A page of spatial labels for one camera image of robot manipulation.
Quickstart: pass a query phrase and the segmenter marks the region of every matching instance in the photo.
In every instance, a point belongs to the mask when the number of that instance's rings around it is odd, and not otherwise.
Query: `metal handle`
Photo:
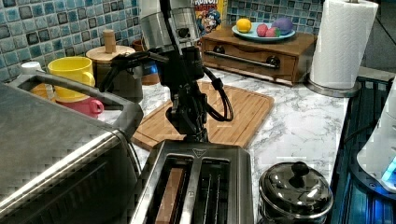
[[[41,83],[60,86],[72,91],[78,91],[82,94],[98,99],[106,106],[106,109],[121,110],[121,114],[112,126],[125,134],[127,139],[132,137],[143,118],[143,110],[139,104],[135,104],[109,92],[100,92],[96,88],[64,77],[56,77],[48,74],[23,75],[9,83],[9,85],[25,91],[30,91]]]
[[[227,55],[227,54],[217,53],[215,51],[205,51],[205,54],[217,56],[220,58],[231,59],[231,60],[235,60],[235,61],[239,61],[239,62],[243,62],[243,63],[252,63],[252,64],[255,64],[258,66],[274,68],[274,69],[277,69],[280,66],[280,60],[276,56],[268,57],[266,60],[266,63],[259,63],[259,62],[251,61],[249,59],[243,59],[243,58],[238,58],[238,57],[234,57],[234,56]]]

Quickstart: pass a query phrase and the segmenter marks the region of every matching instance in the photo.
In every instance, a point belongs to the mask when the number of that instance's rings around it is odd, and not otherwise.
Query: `lemon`
[[[251,22],[248,19],[239,19],[236,22],[236,29],[241,33],[248,33],[251,29]]]

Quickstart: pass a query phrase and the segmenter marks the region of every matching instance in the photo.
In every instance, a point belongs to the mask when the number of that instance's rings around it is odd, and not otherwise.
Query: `toaster slot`
[[[199,178],[192,223],[227,223],[230,163],[203,160]]]
[[[146,224],[173,224],[180,221],[192,163],[191,157],[166,158],[159,182],[155,187],[155,197],[152,198],[146,213]]]

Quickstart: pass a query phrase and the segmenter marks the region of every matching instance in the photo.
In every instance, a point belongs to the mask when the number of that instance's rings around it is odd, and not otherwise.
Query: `paper towel roll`
[[[310,79],[332,89],[351,89],[356,81],[378,4],[326,0]]]

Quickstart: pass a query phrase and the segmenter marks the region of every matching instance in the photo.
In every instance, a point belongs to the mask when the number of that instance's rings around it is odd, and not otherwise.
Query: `yellow mug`
[[[65,77],[88,86],[95,85],[92,61],[85,57],[65,57],[52,61],[48,65],[49,72],[58,77]],[[76,102],[87,98],[87,95],[55,86],[58,100]]]

